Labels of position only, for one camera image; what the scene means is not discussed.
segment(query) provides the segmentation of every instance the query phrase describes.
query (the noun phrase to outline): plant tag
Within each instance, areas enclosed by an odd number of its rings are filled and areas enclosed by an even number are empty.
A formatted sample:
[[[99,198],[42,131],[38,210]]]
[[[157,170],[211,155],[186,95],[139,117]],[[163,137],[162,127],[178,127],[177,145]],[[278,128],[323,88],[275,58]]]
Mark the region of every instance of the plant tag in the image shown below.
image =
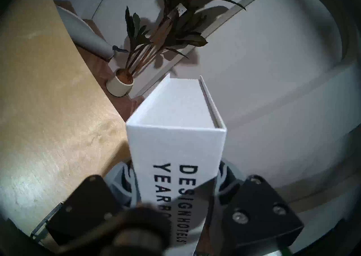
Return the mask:
[[[169,12],[168,14],[168,18],[169,19],[173,19],[174,18],[174,15],[178,12],[178,16],[182,16],[184,14],[184,12],[187,11],[187,8],[185,8],[183,6],[183,4],[178,4],[171,12]]]

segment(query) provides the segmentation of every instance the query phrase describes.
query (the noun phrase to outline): wooden table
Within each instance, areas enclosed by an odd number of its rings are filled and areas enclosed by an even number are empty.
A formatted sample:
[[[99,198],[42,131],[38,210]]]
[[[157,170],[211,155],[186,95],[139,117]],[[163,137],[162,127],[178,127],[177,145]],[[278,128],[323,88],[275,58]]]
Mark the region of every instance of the wooden table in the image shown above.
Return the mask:
[[[13,0],[0,34],[0,210],[30,235],[85,177],[130,153],[53,0]]]

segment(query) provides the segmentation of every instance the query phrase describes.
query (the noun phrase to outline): black lettering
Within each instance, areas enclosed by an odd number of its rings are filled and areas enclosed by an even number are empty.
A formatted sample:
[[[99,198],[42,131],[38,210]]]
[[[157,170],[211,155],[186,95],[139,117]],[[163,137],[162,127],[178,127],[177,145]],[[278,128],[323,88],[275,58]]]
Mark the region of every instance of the black lettering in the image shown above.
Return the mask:
[[[159,198],[159,200],[157,199],[157,201],[166,201],[166,202],[170,202],[170,197],[166,197],[166,196],[157,196],[157,198]]]
[[[194,189],[179,189],[178,193],[180,193],[181,195],[194,195]]]
[[[162,186],[158,186],[158,185],[156,185],[156,187],[158,188],[158,190],[156,191],[157,193],[159,193],[159,192],[169,192],[170,191],[170,189],[166,188],[166,187],[162,187]]]
[[[181,173],[186,174],[194,174],[198,170],[198,166],[186,166],[186,165],[180,165],[179,170]]]
[[[189,218],[178,218],[177,222],[189,223]]]
[[[158,206],[159,210],[172,210],[171,206],[166,206],[166,205],[159,205]]]
[[[192,182],[193,186],[196,184],[196,179],[194,178],[180,178],[179,185],[183,185],[183,181],[185,181],[187,185],[189,185],[190,182]]]
[[[191,212],[185,210],[178,210],[178,215],[191,216]]]
[[[154,175],[154,181],[158,182],[158,178],[161,179],[161,182],[165,182],[165,180],[167,179],[167,182],[170,183],[170,176],[165,176],[165,175]]]
[[[170,164],[165,164],[165,165],[162,165],[162,166],[156,166],[156,165],[153,165],[153,168],[158,168],[158,169],[162,169],[162,170],[165,170],[167,172],[170,173],[170,170],[167,169],[167,167],[170,166]]]
[[[177,227],[179,228],[189,228],[188,224],[177,224]]]
[[[190,208],[192,208],[193,206],[192,206],[191,204],[189,204],[189,203],[179,203],[179,204],[178,204],[178,207],[179,207],[179,208],[190,209]]]

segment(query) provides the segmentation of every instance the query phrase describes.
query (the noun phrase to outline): screw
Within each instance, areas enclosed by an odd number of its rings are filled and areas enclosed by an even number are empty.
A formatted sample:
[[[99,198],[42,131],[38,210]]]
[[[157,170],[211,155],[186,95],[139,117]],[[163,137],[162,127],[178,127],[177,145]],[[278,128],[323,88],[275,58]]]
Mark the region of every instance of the screw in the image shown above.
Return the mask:
[[[107,212],[106,214],[104,214],[104,219],[105,220],[108,220],[108,219],[110,219],[112,217],[113,217],[113,215],[110,212]]]
[[[276,213],[277,215],[286,215],[287,214],[287,210],[279,205],[275,205],[273,207],[273,212]]]
[[[235,212],[232,216],[233,220],[237,222],[238,224],[247,224],[248,223],[248,217],[242,212]]]

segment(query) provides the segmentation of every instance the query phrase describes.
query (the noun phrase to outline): potted plant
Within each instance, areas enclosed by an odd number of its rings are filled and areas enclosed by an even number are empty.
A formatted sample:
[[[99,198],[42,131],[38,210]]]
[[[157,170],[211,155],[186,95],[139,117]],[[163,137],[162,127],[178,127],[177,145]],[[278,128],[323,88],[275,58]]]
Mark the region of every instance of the potted plant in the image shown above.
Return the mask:
[[[129,8],[126,8],[125,21],[130,49],[113,47],[116,51],[129,54],[125,67],[118,69],[115,76],[106,84],[111,94],[120,97],[128,93],[133,85],[133,76],[144,70],[156,55],[172,51],[186,57],[178,49],[187,45],[201,47],[207,44],[206,39],[199,32],[199,28],[206,21],[206,16],[201,16],[196,11],[211,0],[163,1],[162,19],[151,35],[148,35],[149,30],[146,30],[146,26],[140,25],[137,13],[130,16]],[[234,3],[245,9],[233,0],[223,1]]]

